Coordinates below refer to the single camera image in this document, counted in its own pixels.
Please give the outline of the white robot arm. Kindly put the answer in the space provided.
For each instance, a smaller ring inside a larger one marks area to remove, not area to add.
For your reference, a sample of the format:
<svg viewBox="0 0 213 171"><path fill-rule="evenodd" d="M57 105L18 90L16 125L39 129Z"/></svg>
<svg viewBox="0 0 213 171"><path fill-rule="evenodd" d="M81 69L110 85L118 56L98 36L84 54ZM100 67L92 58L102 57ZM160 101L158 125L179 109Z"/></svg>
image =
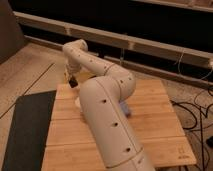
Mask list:
<svg viewBox="0 0 213 171"><path fill-rule="evenodd" d="M107 171L155 171L120 103L135 91L127 69L88 53L82 39L63 45L70 76L85 67L95 74L80 85L79 101Z"/></svg>

